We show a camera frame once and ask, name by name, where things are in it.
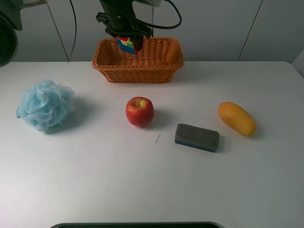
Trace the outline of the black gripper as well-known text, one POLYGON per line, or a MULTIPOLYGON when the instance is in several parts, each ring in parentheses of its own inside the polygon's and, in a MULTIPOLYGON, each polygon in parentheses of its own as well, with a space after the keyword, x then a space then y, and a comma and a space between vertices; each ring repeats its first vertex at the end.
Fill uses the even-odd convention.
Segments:
POLYGON ((106 33, 112 37, 132 37, 136 51, 143 47, 144 37, 152 36, 152 29, 137 21, 132 0, 101 0, 104 12, 96 15, 96 20, 106 26, 106 33))

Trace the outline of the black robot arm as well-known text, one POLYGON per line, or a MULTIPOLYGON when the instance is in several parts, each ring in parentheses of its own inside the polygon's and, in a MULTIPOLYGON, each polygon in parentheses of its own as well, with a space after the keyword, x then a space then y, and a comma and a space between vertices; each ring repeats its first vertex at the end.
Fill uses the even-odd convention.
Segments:
MULTIPOLYGON (((18 49, 16 31, 23 29, 20 11, 38 5, 48 5, 46 0, 24 3, 22 0, 2 0, 0 2, 0 65, 12 61, 18 49)), ((103 23, 105 32, 112 37, 131 38, 135 48, 141 50, 143 38, 152 36, 153 25, 136 18, 132 0, 101 0, 104 12, 96 15, 103 23)))

